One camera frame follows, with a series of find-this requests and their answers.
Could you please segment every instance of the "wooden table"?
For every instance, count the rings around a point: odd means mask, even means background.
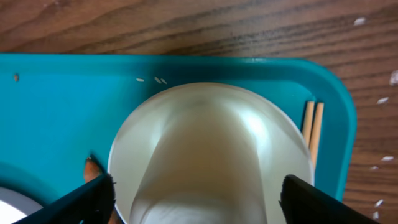
[[[342,79],[358,110],[344,203],[397,223],[398,86],[389,84],[398,70],[397,0],[0,0],[0,52],[318,62]]]

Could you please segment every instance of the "teal tray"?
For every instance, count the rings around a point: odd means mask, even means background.
[[[356,132],[354,104],[327,69],[296,59],[0,54],[0,185],[44,205],[53,202],[84,184],[90,154],[107,166],[119,127],[138,105],[193,82],[251,90],[299,129],[305,102],[325,102],[315,186],[342,200]]]

